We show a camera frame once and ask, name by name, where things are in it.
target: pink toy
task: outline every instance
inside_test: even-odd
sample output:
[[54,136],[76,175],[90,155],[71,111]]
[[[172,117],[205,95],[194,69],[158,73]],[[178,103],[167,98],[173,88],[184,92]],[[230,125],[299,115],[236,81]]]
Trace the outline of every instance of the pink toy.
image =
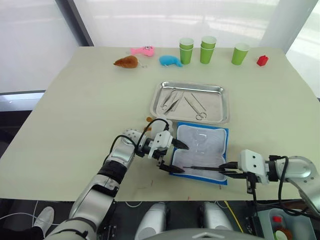
[[143,54],[148,57],[152,57],[155,54],[155,47],[154,46],[143,46],[138,49],[131,48],[131,55],[135,54]]

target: yellow cable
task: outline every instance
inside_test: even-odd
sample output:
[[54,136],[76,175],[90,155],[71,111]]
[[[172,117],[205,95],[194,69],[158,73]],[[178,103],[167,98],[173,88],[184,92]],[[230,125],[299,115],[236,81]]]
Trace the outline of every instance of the yellow cable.
[[242,227],[234,213],[234,211],[232,211],[231,207],[229,206],[229,203],[227,201],[224,201],[225,205],[228,207],[228,209],[230,210],[232,216],[234,217],[234,220],[236,221],[236,224],[238,224],[238,227],[240,228],[241,232],[243,233],[244,231],[242,230]]

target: brown toy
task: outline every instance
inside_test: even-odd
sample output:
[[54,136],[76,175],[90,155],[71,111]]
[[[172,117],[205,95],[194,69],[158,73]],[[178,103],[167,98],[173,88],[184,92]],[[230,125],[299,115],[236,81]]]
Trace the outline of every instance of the brown toy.
[[123,67],[126,69],[134,69],[138,66],[138,59],[135,56],[126,56],[115,61],[113,65]]

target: red block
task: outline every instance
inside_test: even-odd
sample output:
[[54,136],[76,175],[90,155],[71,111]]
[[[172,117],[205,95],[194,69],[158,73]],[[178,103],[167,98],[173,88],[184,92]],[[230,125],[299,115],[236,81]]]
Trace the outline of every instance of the red block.
[[267,64],[268,57],[266,55],[260,56],[256,64],[258,64],[260,67],[264,66]]

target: green paper cup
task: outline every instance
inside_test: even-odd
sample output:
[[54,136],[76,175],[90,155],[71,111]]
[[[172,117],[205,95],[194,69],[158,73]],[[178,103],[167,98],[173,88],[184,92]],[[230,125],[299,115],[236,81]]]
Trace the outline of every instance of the green paper cup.
[[234,65],[241,65],[242,61],[245,59],[250,47],[245,43],[237,43],[233,50],[233,56],[231,62]]
[[180,61],[182,64],[186,65],[190,63],[192,50],[193,50],[192,48],[185,50],[180,47]]
[[214,36],[204,36],[201,38],[201,47],[204,49],[213,49],[216,46],[217,39]]
[[190,50],[194,48],[194,40],[192,38],[188,38],[188,37],[181,38],[179,43],[180,43],[181,49]]
[[202,63],[202,64],[210,63],[211,56],[214,53],[214,50],[215,50],[214,48],[207,49],[207,48],[201,47],[201,50],[200,50],[200,63]]

